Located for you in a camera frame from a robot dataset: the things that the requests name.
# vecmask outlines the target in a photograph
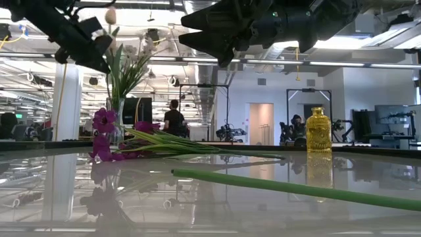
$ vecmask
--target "yellow bottle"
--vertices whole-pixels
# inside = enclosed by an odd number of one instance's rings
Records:
[[[313,115],[307,119],[307,152],[332,152],[332,128],[330,119],[323,115],[323,108],[312,108]]]
[[[334,188],[333,163],[331,153],[307,154],[307,185],[319,188]],[[317,202],[326,198],[316,197]]]

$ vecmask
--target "man in black shirt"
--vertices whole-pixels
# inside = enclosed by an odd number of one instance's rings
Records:
[[[165,113],[164,116],[164,131],[168,132],[169,134],[175,136],[183,136],[184,135],[184,125],[185,120],[183,114],[181,114],[178,110],[178,100],[173,99],[170,102],[170,111]]]

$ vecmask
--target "seated person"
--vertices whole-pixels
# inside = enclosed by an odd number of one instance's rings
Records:
[[[187,128],[186,121],[184,120],[183,114],[178,110],[178,100],[173,99],[170,102],[170,111],[167,111],[164,116],[164,132],[175,136],[186,136]]]
[[[4,113],[0,118],[0,140],[13,139],[12,130],[18,124],[14,113]]]
[[[280,142],[284,143],[287,141],[291,141],[292,138],[292,131],[293,131],[293,127],[290,126],[286,126],[284,122],[280,122],[279,125],[281,126],[281,138],[280,138]]]
[[[305,123],[302,122],[299,115],[294,115],[291,119],[292,123],[292,140],[297,138],[305,138]]]

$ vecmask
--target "purple orchid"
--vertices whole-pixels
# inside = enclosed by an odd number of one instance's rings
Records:
[[[124,160],[124,156],[119,153],[111,153],[110,142],[107,137],[102,134],[98,134],[93,139],[93,152],[89,153],[92,158],[97,155],[102,161],[121,161]]]
[[[114,132],[113,122],[115,121],[116,113],[114,110],[107,111],[104,108],[100,108],[95,112],[92,127],[98,129],[100,133],[111,133]]]
[[[152,134],[154,130],[158,130],[161,127],[160,124],[151,124],[150,122],[140,121],[134,125],[134,128],[140,132],[146,132]]]

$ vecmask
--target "reflective table surface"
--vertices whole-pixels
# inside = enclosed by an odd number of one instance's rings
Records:
[[[202,155],[92,164],[89,150],[0,154],[0,236],[421,235],[415,211],[170,173],[195,169],[421,199],[421,160],[334,153],[314,164],[304,152],[282,152],[284,160]]]

